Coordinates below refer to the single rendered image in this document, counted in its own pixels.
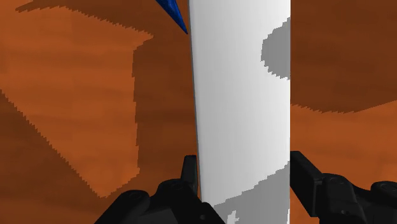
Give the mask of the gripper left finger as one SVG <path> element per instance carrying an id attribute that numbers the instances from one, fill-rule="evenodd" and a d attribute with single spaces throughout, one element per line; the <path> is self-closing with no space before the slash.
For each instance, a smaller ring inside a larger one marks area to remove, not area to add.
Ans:
<path id="1" fill-rule="evenodd" d="M 181 177 L 161 182 L 154 195 L 121 193 L 94 224 L 226 224 L 198 198 L 197 157 L 184 157 Z"/>

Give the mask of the white cylinder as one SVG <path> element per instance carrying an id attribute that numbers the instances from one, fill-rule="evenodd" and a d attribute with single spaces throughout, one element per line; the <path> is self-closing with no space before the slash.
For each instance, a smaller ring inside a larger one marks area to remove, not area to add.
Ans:
<path id="1" fill-rule="evenodd" d="M 200 193 L 226 224 L 289 224 L 291 0 L 189 0 Z"/>

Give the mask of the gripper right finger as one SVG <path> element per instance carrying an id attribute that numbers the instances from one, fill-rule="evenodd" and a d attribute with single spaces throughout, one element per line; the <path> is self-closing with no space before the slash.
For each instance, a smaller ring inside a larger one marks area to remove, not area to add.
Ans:
<path id="1" fill-rule="evenodd" d="M 319 224 L 397 224 L 397 182 L 378 181 L 365 190 L 291 151 L 290 187 Z"/>

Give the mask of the blue pointed object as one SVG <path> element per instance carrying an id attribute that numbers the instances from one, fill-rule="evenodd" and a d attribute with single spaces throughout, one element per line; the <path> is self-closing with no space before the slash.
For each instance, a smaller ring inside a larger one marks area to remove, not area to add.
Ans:
<path id="1" fill-rule="evenodd" d="M 188 34 L 183 17 L 176 0 L 155 0 L 165 12 L 178 24 L 185 34 Z"/>

